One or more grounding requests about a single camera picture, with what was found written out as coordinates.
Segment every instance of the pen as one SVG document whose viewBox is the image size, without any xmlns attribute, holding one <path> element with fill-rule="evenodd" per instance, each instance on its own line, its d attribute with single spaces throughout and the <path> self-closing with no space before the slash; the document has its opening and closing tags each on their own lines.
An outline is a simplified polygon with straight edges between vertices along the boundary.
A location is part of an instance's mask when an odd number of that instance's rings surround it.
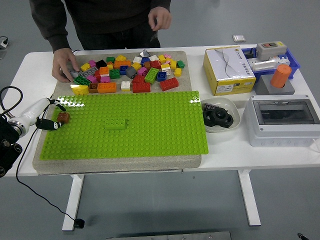
<svg viewBox="0 0 320 240">
<path fill-rule="evenodd" d="M 303 236 L 301 233 L 298 233 L 298 237 L 302 240 L 309 240 L 308 238 L 306 238 L 305 236 Z"/>
</svg>

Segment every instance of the person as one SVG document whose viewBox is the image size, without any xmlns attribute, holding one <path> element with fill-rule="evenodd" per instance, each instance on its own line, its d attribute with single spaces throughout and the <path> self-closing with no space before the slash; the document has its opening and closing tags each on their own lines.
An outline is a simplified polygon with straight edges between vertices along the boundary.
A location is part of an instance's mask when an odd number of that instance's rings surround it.
<svg viewBox="0 0 320 240">
<path fill-rule="evenodd" d="M 158 30 L 171 25 L 171 0 L 29 0 L 32 17 L 53 50 L 52 76 L 69 83 L 71 62 L 66 8 L 84 50 L 159 48 Z"/>
</svg>

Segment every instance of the orange cylinder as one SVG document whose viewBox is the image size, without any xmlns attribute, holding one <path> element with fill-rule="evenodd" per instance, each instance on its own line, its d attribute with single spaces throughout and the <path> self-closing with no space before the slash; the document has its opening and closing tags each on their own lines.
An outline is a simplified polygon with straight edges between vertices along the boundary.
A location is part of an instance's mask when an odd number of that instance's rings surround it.
<svg viewBox="0 0 320 240">
<path fill-rule="evenodd" d="M 283 88 L 291 74 L 291 71 L 291 67 L 288 65 L 280 64 L 276 68 L 275 73 L 270 81 L 271 85 L 275 88 Z"/>
</svg>

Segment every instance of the hand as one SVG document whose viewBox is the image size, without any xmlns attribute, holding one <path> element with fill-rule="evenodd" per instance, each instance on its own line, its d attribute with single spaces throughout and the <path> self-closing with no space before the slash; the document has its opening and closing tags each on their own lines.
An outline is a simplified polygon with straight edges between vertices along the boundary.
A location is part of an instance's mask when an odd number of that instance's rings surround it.
<svg viewBox="0 0 320 240">
<path fill-rule="evenodd" d="M 171 25 L 172 16 L 171 13 L 162 6 L 152 8 L 148 15 L 149 25 L 153 31 L 160 29 L 168 29 Z"/>
<path fill-rule="evenodd" d="M 74 70 L 80 71 L 76 57 L 70 48 L 61 48 L 54 52 L 52 76 L 62 83 L 74 81 L 68 70 L 67 62 L 71 62 Z"/>
</svg>

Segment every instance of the dark sweater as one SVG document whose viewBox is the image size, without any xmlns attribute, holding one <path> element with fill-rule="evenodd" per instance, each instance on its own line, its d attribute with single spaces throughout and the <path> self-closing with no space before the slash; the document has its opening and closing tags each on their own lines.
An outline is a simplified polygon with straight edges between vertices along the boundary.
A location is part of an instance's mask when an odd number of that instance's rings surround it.
<svg viewBox="0 0 320 240">
<path fill-rule="evenodd" d="M 67 15 L 61 0 L 29 0 L 32 17 L 53 51 L 70 48 Z M 116 33 L 148 20 L 155 7 L 169 10 L 171 0 L 65 0 L 75 29 L 88 34 Z"/>
</svg>

